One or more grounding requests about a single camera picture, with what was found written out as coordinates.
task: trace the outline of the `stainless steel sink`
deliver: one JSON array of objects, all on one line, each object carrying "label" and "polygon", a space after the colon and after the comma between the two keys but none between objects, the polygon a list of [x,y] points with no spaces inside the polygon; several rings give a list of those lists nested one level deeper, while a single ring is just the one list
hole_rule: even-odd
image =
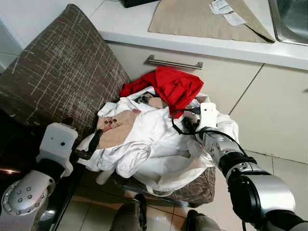
[{"label": "stainless steel sink", "polygon": [[269,0],[276,39],[308,45],[308,0]]}]

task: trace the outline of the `laundry pile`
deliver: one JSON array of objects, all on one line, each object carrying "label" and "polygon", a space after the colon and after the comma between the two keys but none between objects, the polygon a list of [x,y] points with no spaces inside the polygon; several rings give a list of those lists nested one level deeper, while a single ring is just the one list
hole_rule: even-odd
[{"label": "laundry pile", "polygon": [[[133,176],[150,193],[164,192],[163,196],[193,181],[213,166],[212,159],[193,136],[173,129],[170,114],[208,101],[199,93],[202,85],[198,77],[166,67],[125,84],[120,101],[106,103],[98,112],[97,129],[103,134],[96,151],[90,160],[79,162],[91,171],[103,171],[98,184],[116,171],[124,178]],[[183,119],[190,116],[177,115],[175,124],[184,129]],[[218,115],[218,129],[238,140],[237,124],[228,115]],[[87,151],[93,136],[77,149]]]}]

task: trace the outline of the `drawer handle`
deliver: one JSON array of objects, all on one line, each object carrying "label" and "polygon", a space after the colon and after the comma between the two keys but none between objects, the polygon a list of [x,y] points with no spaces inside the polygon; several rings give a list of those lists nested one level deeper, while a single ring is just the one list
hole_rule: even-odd
[{"label": "drawer handle", "polygon": [[179,66],[179,67],[198,69],[198,70],[202,70],[202,67],[203,67],[203,63],[202,62],[198,62],[196,65],[181,64],[181,63],[175,63],[175,62],[169,62],[169,61],[155,59],[153,54],[151,54],[149,56],[149,58],[147,58],[146,62],[149,62],[149,63],[152,63],[152,64]]}]

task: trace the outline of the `beige fabric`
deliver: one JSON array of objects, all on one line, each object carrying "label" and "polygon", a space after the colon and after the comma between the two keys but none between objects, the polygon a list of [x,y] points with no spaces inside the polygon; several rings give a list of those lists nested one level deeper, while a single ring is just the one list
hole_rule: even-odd
[{"label": "beige fabric", "polygon": [[212,14],[212,0],[161,0],[149,32],[215,39],[274,43],[274,38],[258,21],[243,0],[228,0],[247,23],[231,26],[222,15]]},{"label": "beige fabric", "polygon": [[167,107],[167,104],[159,97],[152,97],[149,99],[149,105],[151,107],[156,107],[156,108],[164,108]]},{"label": "beige fabric", "polygon": [[130,133],[138,110],[125,110],[114,117],[99,117],[97,129],[102,129],[98,148],[110,148],[122,144]]}]

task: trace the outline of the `paper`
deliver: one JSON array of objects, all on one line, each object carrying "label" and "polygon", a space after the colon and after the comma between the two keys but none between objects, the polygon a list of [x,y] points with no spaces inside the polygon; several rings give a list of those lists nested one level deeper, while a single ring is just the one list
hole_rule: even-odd
[{"label": "paper", "polygon": [[228,3],[226,0],[217,0],[217,1],[212,2],[212,6],[214,10],[217,11],[225,6],[228,6]]},{"label": "paper", "polygon": [[225,19],[227,20],[227,22],[231,25],[231,26],[239,26],[241,24],[246,23],[246,21],[244,19],[241,18],[241,16],[239,16],[237,13],[230,13],[230,14],[224,14],[223,15],[225,17]]},{"label": "paper", "polygon": [[229,5],[223,7],[223,8],[221,8],[221,9],[219,9],[219,10],[215,10],[215,9],[213,8],[212,4],[209,4],[208,6],[209,6],[209,8],[211,9],[211,11],[212,11],[213,14],[225,14],[225,13],[230,13],[230,12],[233,11],[233,9],[231,8],[231,6],[229,6]]}]

